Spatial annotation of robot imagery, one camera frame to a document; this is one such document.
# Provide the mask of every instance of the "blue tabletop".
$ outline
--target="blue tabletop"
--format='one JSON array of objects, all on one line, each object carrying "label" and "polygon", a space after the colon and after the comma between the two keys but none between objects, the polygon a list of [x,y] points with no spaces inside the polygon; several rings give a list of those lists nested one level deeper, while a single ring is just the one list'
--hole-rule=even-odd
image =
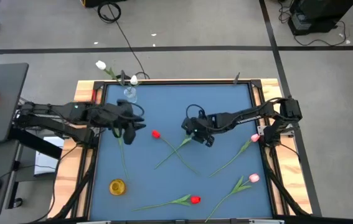
[{"label": "blue tabletop", "polygon": [[[137,131],[132,145],[124,146],[125,163],[129,174],[126,178],[121,162],[121,151],[111,131],[105,131],[96,164],[90,209],[91,221],[102,220],[177,220],[206,219],[218,202],[233,189],[239,178],[244,180],[257,173],[261,180],[226,199],[212,218],[268,218],[271,208],[260,149],[253,143],[218,174],[211,173],[222,167],[240,150],[252,134],[255,122],[238,125],[235,129],[214,135],[215,142],[207,147],[191,141],[179,150],[183,159],[200,174],[188,169],[174,154],[157,169],[156,164],[166,158],[172,149],[162,140],[154,139],[157,130],[175,147],[185,137],[181,124],[186,117],[186,107],[201,105],[207,114],[236,112],[251,108],[248,85],[141,85],[137,87],[137,104],[146,111],[147,127]],[[111,85],[107,91],[107,103],[125,99],[121,86]],[[190,116],[197,116],[198,109],[191,108]],[[109,184],[122,179],[127,192],[113,196]],[[132,212],[133,209],[175,200],[184,195],[198,195],[201,203],[186,207],[170,204],[164,207]]]}]

